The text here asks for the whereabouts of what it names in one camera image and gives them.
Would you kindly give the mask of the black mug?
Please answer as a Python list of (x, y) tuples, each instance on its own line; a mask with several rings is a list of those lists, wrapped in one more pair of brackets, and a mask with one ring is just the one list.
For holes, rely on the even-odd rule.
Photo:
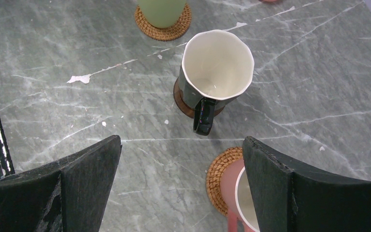
[[(202, 91), (232, 102), (251, 85), (254, 66), (252, 52), (240, 38), (214, 29), (196, 34), (186, 44), (178, 77), (183, 76)], [(200, 115), (193, 118), (193, 131), (207, 136), (213, 123), (213, 115)]]

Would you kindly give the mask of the woven coaster tan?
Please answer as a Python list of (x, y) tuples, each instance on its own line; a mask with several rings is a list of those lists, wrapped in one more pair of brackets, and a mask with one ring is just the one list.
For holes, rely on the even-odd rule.
[(134, 19), (138, 28), (148, 37), (158, 41), (172, 41), (183, 36), (190, 27), (192, 20), (192, 12), (189, 5), (185, 7), (175, 24), (168, 28), (157, 28), (152, 26), (144, 17), (137, 5), (134, 13)]

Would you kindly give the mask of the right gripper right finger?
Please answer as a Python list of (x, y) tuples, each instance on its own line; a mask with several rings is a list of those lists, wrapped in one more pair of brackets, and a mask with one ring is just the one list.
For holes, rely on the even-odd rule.
[(311, 166), (254, 137), (243, 161), (262, 232), (371, 232), (371, 181)]

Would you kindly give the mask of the pink mug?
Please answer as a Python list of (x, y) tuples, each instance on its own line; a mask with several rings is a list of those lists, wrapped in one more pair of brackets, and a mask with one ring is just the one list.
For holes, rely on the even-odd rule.
[(228, 231), (238, 230), (238, 221), (245, 232), (258, 232), (259, 225), (243, 159), (229, 165), (221, 179), (220, 192), (227, 205)]

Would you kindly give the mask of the woven coaster light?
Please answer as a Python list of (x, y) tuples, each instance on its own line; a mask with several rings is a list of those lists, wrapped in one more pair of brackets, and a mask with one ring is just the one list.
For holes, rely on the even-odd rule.
[(214, 208), (227, 217), (228, 209), (221, 190), (220, 180), (225, 169), (233, 162), (243, 158), (242, 147), (231, 147), (219, 154), (210, 164), (206, 175), (206, 192)]

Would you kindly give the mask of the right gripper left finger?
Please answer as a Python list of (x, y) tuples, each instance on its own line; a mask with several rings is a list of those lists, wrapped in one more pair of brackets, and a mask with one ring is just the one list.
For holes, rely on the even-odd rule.
[(97, 232), (121, 155), (112, 135), (0, 180), (0, 232)]

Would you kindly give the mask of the green mug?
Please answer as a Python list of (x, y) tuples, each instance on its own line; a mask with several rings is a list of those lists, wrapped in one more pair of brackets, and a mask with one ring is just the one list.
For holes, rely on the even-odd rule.
[(168, 28), (179, 19), (186, 0), (138, 0), (146, 20), (156, 28)]

